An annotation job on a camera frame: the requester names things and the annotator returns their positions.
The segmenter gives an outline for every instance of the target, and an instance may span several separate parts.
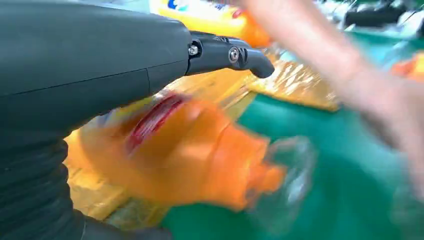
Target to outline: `black device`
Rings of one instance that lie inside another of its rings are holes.
[[[184,75],[274,71],[239,39],[110,7],[0,0],[0,29],[0,240],[138,239],[73,210],[63,139]]]
[[[403,3],[393,6],[393,0],[381,0],[376,6],[358,11],[358,2],[346,13],[345,27],[355,24],[357,27],[381,28],[388,24],[396,24],[408,10]]]

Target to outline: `screw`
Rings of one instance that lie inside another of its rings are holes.
[[[237,49],[237,47],[233,46],[232,48],[230,48],[228,52],[228,57],[229,57],[230,63],[232,64],[237,62],[237,60],[239,60],[239,50]]]
[[[198,49],[198,47],[197,46],[195,46],[195,45],[191,45],[189,48],[188,48],[188,55],[190,55],[190,56],[194,56],[194,55],[196,55],[196,54],[198,54],[199,53],[199,49]]]

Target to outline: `yellow package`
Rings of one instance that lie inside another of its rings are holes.
[[[167,90],[186,93],[199,99],[220,105],[233,119],[238,118],[254,99],[248,94],[246,78],[250,71],[223,69],[199,75],[182,77],[166,87]],[[90,128],[120,124],[148,106],[155,96],[118,108],[109,114],[97,117],[78,129],[65,140],[69,145],[69,186],[76,209],[101,221],[122,229],[136,229],[158,224],[168,207],[143,199],[134,199],[121,186],[111,184],[92,169],[83,151],[79,138]]]
[[[274,73],[265,79],[253,75],[247,79],[250,91],[272,98],[335,112],[336,94],[310,67],[293,61],[274,61]]]

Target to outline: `green mat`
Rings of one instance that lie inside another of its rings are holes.
[[[399,42],[352,33],[377,63]],[[412,41],[398,59],[422,49]],[[275,140],[309,137],[319,151],[314,185],[294,226],[269,235],[244,213],[203,204],[173,208],[162,225],[176,240],[400,240],[391,220],[403,160],[363,126],[354,111],[327,113],[258,95],[238,123]]]

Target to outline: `plastic bottle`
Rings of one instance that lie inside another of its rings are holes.
[[[201,0],[151,0],[150,11],[181,21],[190,31],[234,37],[254,48],[271,44],[268,34],[237,7]]]
[[[247,210],[279,233],[309,189],[315,156],[305,138],[270,144],[208,102],[167,93],[120,124],[102,118],[80,132],[81,147],[93,169],[134,196]]]

